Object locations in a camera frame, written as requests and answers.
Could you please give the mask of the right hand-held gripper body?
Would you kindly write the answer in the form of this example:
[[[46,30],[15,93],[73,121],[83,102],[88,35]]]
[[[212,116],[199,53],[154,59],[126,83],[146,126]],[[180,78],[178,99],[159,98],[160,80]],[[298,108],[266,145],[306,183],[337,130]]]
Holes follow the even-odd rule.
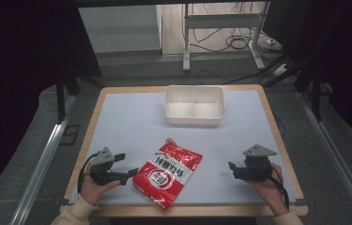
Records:
[[[243,152],[245,156],[245,172],[242,175],[245,181],[263,182],[272,174],[270,156],[277,153],[262,145],[255,144]]]

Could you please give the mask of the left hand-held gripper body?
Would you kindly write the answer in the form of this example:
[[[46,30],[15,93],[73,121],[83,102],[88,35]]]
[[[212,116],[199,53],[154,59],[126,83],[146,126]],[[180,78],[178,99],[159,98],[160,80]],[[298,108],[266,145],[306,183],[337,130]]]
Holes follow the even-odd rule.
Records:
[[[90,176],[98,185],[106,185],[119,180],[121,172],[113,172],[114,156],[108,147],[104,147],[91,161]]]

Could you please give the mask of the person's right hand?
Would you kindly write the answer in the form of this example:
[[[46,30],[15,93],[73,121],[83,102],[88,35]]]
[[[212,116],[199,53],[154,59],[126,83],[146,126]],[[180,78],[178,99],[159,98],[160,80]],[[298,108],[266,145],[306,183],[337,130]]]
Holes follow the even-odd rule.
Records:
[[[284,203],[283,194],[271,180],[264,182],[248,181],[248,184],[253,186],[260,198],[268,205],[275,217],[285,215],[289,212]]]

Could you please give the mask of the person's left hand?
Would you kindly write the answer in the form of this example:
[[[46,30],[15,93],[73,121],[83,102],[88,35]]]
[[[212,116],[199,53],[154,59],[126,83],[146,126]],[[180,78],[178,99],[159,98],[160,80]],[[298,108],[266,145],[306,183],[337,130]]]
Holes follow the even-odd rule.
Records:
[[[119,185],[120,182],[116,180],[101,186],[96,184],[89,174],[84,174],[80,195],[87,203],[95,206],[106,191],[116,188]]]

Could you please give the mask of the red snack packet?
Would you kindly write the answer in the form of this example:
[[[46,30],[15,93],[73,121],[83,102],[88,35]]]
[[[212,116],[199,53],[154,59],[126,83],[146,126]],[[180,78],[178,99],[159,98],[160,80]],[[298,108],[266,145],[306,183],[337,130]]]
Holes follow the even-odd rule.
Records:
[[[172,139],[133,177],[133,185],[161,209],[167,210],[187,184],[203,156]]]

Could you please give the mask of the white table mat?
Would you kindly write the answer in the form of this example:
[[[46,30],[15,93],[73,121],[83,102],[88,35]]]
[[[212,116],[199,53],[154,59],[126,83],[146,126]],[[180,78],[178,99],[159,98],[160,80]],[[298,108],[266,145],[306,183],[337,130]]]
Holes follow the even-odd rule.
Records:
[[[192,127],[167,121],[163,93],[107,94],[82,158],[107,147],[115,155],[126,155],[113,166],[115,172],[125,173],[142,167],[171,138],[177,145],[203,156],[173,207],[260,203],[255,190],[235,179],[228,164],[240,165],[243,152],[255,144],[277,153],[281,148],[256,91],[226,91],[224,101],[225,111],[217,126]]]

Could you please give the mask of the black floor plate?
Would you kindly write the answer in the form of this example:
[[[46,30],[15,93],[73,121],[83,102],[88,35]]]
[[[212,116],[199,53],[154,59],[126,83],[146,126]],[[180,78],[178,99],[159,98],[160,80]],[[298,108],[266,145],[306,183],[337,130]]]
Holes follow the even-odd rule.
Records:
[[[60,145],[72,146],[76,143],[78,133],[80,130],[79,125],[67,125],[60,140]]]

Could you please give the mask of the black stand leg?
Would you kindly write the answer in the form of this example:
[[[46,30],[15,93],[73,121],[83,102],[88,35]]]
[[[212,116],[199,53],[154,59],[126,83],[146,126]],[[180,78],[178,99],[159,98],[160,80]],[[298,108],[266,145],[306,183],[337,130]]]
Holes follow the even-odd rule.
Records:
[[[77,96],[81,88],[77,83],[76,79],[71,75],[58,75],[56,78],[56,99],[57,99],[57,111],[58,119],[57,123],[61,124],[66,117],[66,102],[65,102],[65,91],[67,89],[71,96]]]
[[[312,113],[318,121],[321,121],[320,115],[320,97],[321,97],[321,79],[314,63],[303,62],[300,68],[300,74],[294,86],[297,91],[305,91],[309,84],[312,85],[311,103]]]

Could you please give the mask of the white plastic container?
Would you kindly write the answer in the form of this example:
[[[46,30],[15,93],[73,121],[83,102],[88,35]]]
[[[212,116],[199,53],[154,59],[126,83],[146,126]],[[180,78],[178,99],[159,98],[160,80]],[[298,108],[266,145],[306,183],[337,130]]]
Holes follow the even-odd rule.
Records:
[[[173,125],[217,126],[225,111],[219,86],[169,85],[165,88],[164,113]]]

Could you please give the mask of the white power strip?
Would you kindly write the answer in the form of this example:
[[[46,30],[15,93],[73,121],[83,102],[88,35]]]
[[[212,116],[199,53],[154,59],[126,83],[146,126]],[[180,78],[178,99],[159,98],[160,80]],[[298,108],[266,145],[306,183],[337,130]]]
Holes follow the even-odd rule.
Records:
[[[288,64],[281,64],[272,72],[272,75],[277,77],[277,76],[283,74],[284,72],[286,72],[289,68],[290,68],[290,66]]]

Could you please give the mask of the black curtain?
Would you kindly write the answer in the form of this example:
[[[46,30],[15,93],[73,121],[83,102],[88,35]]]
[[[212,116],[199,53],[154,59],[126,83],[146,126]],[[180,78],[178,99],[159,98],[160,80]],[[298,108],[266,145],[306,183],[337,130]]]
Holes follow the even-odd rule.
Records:
[[[98,76],[75,0],[0,0],[0,175],[58,76]]]
[[[264,32],[294,63],[332,88],[329,101],[352,127],[352,0],[271,0]]]

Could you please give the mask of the white metal stand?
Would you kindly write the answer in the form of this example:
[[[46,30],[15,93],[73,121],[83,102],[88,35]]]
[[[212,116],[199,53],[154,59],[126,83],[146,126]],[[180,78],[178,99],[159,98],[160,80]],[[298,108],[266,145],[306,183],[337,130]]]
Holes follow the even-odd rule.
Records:
[[[237,14],[212,14],[199,15],[190,14],[189,5],[184,4],[183,14],[183,31],[184,31],[184,49],[183,49],[183,70],[191,69],[190,58],[190,30],[191,29],[214,29],[214,28],[254,28],[255,34],[248,41],[248,47],[252,54],[256,67],[259,70],[265,68],[264,62],[258,53],[258,39],[260,37],[264,20],[268,12],[269,1],[267,1],[257,13],[237,13]]]

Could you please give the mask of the aluminium rail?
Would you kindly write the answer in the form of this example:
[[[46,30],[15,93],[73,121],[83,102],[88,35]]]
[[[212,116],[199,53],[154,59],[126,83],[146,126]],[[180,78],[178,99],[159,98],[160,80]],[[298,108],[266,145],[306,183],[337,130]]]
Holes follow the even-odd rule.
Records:
[[[54,126],[50,138],[40,156],[38,164],[25,188],[25,193],[22,195],[8,225],[24,225],[26,222],[50,164],[54,158],[57,146],[59,145],[61,137],[68,125],[70,114],[76,99],[77,97],[75,96],[68,97],[65,104],[65,117],[59,124]]]
[[[311,121],[315,132],[317,133],[319,139],[324,145],[326,151],[329,154],[329,157],[338,172],[339,176],[343,180],[344,186],[346,187],[348,193],[352,198],[352,172],[349,170],[346,165],[342,155],[339,152],[335,142],[330,137],[325,125],[322,121],[318,120],[317,117],[312,112],[312,104],[308,97],[304,93],[297,92],[297,96],[306,112],[309,120]]]

